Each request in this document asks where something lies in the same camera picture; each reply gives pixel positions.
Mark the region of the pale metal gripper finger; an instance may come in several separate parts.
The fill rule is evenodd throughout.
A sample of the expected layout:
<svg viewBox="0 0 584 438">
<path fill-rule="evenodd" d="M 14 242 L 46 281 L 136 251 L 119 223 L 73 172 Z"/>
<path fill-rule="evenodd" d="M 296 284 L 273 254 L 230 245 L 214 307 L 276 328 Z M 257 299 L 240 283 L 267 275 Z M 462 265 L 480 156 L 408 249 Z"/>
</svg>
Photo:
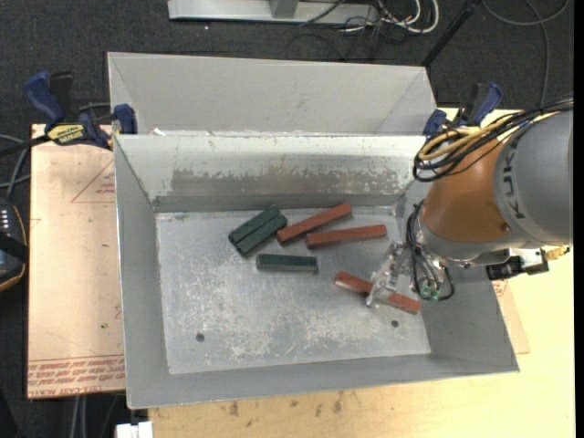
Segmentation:
<svg viewBox="0 0 584 438">
<path fill-rule="evenodd" d="M 386 303 L 389 297 L 396 293 L 395 287 L 373 284 L 369 294 L 365 297 L 366 306 L 372 308 L 376 304 Z"/>
<path fill-rule="evenodd" d="M 391 280 L 391 263 L 385 262 L 371 274 L 372 291 L 379 291 L 389 287 Z"/>
</svg>

